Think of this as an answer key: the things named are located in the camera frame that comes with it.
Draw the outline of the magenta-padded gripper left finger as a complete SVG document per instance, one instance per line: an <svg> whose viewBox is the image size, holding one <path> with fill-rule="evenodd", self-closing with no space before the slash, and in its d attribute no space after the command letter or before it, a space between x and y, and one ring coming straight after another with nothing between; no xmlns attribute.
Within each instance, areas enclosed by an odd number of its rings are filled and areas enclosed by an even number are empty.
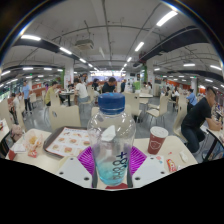
<svg viewBox="0 0 224 224"><path fill-rule="evenodd" d="M77 157L66 158L56 175L81 187L95 188L97 172L92 149L87 147Z"/></svg>

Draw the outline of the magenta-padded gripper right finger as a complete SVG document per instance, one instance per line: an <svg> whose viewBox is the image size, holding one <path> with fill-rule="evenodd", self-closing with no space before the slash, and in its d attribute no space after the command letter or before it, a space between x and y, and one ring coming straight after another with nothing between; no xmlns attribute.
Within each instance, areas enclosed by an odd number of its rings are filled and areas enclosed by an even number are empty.
<svg viewBox="0 0 224 224"><path fill-rule="evenodd" d="M145 154L132 147L127 171L127 184L131 188L140 188L167 175L164 157Z"/></svg>

